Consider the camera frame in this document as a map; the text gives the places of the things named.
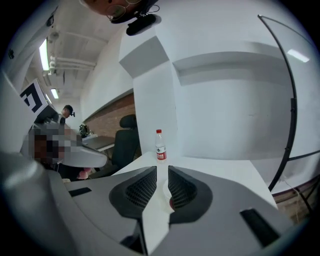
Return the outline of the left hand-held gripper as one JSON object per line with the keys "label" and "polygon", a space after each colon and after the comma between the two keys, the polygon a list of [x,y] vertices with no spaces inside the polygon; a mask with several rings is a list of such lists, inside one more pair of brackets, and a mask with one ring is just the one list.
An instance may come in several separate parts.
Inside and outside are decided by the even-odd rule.
{"label": "left hand-held gripper", "polygon": [[[18,153],[36,121],[36,113],[27,106],[12,85],[5,72],[0,72],[0,151]],[[67,132],[63,124],[56,122],[40,124],[59,147],[64,147],[64,155],[58,160],[66,166],[77,168],[103,167],[108,157],[95,149],[84,147],[73,131]]]}

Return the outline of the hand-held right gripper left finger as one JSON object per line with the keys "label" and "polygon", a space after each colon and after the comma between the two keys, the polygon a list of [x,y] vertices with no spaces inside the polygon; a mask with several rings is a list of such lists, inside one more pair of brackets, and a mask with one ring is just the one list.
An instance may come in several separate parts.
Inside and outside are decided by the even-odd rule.
{"label": "hand-held right gripper left finger", "polygon": [[157,188],[157,167],[64,183],[48,172],[57,209],[80,256],[147,255],[143,211]]}

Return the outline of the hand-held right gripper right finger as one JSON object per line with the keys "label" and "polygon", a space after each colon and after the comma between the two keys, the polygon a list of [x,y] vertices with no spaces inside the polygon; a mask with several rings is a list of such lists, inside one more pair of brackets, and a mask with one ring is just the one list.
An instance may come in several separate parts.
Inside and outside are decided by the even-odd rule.
{"label": "hand-held right gripper right finger", "polygon": [[244,185],[169,166],[174,212],[155,256],[279,256],[299,229]]}

